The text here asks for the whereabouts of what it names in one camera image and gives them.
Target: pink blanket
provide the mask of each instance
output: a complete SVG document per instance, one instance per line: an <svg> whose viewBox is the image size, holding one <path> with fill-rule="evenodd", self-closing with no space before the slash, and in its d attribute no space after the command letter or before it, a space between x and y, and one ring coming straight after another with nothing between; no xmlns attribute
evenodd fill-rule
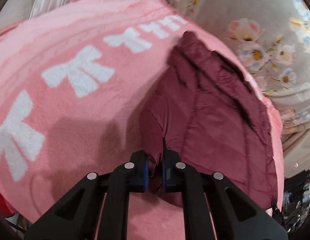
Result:
<svg viewBox="0 0 310 240"><path fill-rule="evenodd" d="M88 172L104 174L141 149L138 115L191 30L240 66L267 106L279 206L281 120L220 40L163 0L77 0L0 33L0 192L36 221ZM183 239L182 210L130 198L129 239Z"/></svg>

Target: floral fabric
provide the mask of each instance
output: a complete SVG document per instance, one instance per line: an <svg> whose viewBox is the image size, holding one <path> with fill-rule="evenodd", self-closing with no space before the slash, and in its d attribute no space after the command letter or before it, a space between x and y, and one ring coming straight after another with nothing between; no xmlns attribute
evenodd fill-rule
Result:
<svg viewBox="0 0 310 240"><path fill-rule="evenodd" d="M310 11L303 0L168 0L226 43L280 111L310 128Z"/></svg>

